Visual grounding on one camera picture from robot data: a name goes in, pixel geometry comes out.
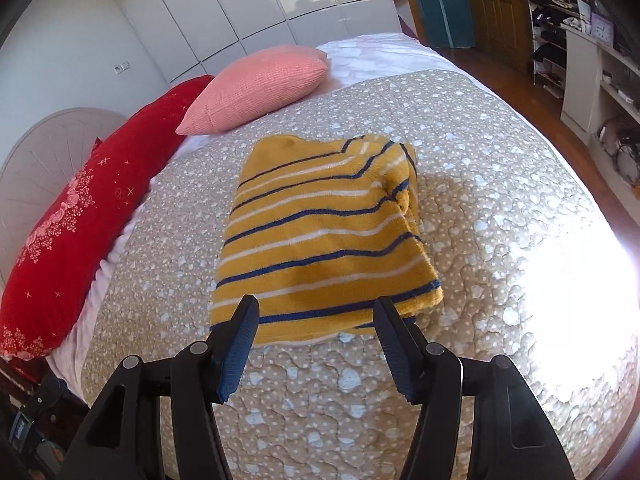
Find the yellow striped knit sweater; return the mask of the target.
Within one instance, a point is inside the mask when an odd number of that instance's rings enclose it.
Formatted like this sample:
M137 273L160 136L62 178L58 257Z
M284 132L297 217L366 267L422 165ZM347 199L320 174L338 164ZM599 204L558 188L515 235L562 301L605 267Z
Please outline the yellow striped knit sweater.
M384 136L257 142L232 202L209 322L258 302L260 344L373 325L387 297L413 320L442 301L420 232L418 158Z

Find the beige heart-patterned quilt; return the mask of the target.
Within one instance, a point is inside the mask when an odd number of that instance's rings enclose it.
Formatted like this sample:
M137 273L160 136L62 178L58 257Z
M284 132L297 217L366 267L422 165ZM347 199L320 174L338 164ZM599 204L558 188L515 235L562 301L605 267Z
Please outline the beige heart-patterned quilt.
M510 356L586 478L622 433L639 387L637 272L568 163L468 76L424 70L354 84L201 138L156 177L103 300L81 372L93 401L125 356L173 356L207 332L215 271L254 144L291 133L411 144L420 232L444 299L419 316L459 356ZM238 479L393 479L418 409L380 344L338 334L256 347L216 408Z

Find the long red floral pillow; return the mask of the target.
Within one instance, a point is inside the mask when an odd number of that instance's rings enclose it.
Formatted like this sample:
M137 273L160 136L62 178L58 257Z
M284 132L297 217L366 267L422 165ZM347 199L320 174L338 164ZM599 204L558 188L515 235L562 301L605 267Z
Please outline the long red floral pillow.
M186 109L212 81L178 84L95 148L29 233L1 301L1 355L39 359L77 322L100 263L182 142Z

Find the grey padded headboard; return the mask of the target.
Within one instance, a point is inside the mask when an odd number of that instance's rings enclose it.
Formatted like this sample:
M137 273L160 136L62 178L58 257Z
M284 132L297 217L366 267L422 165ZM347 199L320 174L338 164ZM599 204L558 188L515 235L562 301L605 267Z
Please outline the grey padded headboard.
M102 108L60 110L32 126L1 169L1 281L9 277L30 231L67 182L126 117Z

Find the white desk shelf unit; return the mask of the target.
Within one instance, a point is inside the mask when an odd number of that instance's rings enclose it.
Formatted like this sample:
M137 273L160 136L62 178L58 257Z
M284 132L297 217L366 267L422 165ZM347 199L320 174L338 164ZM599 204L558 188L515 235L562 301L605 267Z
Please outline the white desk shelf unit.
M639 66L584 32L564 25L566 67L561 120L588 148L597 170L623 205L639 207L639 188L616 168L613 133L639 127Z

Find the pink ribbed pillow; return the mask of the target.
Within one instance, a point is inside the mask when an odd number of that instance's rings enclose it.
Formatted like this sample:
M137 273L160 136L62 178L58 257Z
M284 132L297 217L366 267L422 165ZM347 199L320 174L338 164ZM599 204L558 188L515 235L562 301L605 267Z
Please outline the pink ribbed pillow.
M329 73L326 52L284 44L224 68L186 110L179 136L218 134L280 110L314 92Z

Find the white shoe rack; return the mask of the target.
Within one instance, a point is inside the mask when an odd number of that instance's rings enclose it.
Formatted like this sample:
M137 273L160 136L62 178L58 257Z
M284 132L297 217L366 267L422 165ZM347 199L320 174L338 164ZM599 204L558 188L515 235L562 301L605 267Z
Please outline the white shoe rack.
M567 29L582 28L577 4L567 0L528 0L528 10L534 84L562 100L566 86Z

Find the purple square alarm clock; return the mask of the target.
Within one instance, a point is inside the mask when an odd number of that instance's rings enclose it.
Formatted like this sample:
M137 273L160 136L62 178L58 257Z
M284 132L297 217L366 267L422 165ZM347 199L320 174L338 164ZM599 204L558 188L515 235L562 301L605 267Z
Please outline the purple square alarm clock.
M613 47L615 40L614 24L600 14L591 13L591 36L601 44Z

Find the brown wooden door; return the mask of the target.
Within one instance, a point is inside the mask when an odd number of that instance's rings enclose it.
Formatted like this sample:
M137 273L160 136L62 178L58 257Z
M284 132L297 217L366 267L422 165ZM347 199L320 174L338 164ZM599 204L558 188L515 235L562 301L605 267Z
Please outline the brown wooden door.
M524 0L469 0L469 4L477 47L527 74L532 38Z

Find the white glossy wardrobe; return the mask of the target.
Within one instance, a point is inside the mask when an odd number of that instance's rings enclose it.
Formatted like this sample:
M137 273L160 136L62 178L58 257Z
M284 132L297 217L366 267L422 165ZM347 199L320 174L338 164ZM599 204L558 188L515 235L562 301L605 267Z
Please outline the white glossy wardrobe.
M280 44L399 32L393 0L116 0L168 84Z

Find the teal curtain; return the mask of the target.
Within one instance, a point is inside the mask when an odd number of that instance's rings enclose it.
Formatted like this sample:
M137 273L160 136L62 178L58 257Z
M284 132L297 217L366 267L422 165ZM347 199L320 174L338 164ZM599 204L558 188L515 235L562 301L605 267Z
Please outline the teal curtain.
M434 48L464 49L476 45L469 0L416 0L426 43Z

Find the white wall socket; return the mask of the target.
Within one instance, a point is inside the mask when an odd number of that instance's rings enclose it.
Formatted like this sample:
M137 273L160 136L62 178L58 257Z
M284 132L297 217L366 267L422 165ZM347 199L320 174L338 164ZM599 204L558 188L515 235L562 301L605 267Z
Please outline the white wall socket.
M114 72L119 75L125 70L130 69L130 64L128 62L122 62L114 67Z

